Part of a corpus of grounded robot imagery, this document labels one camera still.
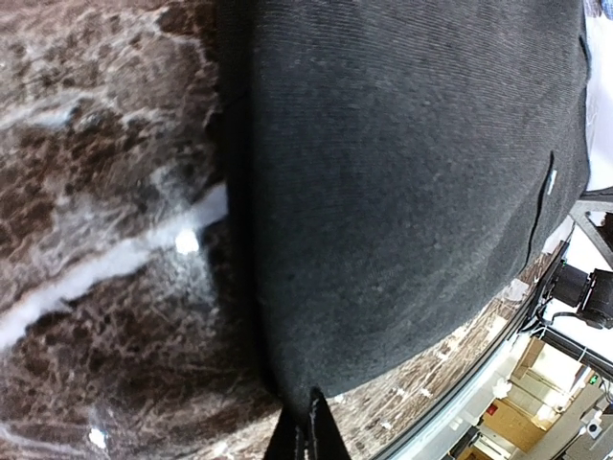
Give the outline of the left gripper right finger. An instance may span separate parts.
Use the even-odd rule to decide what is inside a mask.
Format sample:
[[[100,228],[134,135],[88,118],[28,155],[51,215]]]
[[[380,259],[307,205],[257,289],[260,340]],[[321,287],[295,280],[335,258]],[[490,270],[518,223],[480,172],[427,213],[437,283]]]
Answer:
[[[312,460],[350,460],[351,457],[322,391],[310,392],[307,454]]]

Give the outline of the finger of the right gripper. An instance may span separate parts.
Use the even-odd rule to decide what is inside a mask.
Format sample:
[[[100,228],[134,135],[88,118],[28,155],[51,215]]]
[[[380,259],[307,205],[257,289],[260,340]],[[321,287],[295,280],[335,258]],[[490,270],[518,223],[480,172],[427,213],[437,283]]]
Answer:
[[[612,266],[612,190],[584,192],[573,206],[570,216]]]

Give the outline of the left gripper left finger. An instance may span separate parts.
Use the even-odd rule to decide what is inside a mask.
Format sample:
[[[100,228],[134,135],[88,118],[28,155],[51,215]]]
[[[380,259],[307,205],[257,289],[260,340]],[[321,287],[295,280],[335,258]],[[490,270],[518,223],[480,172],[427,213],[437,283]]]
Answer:
[[[281,411],[270,442],[263,456],[264,460],[304,460],[305,439],[287,409]]]

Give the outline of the black long sleeve shirt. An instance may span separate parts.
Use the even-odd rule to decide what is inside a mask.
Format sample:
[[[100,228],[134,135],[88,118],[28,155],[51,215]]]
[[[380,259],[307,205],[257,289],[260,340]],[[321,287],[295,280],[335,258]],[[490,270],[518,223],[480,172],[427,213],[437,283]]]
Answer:
[[[298,418],[437,343],[586,188],[579,1],[222,1],[230,212]]]

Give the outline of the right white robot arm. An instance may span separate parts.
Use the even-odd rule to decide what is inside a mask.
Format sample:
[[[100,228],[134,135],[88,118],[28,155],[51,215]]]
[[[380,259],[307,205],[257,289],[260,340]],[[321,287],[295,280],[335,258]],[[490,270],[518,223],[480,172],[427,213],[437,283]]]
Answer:
[[[612,266],[612,188],[583,193],[570,217]],[[552,319],[570,316],[593,329],[612,329],[612,270],[594,269],[586,273],[563,261],[557,268],[550,294],[574,309],[555,313]]]

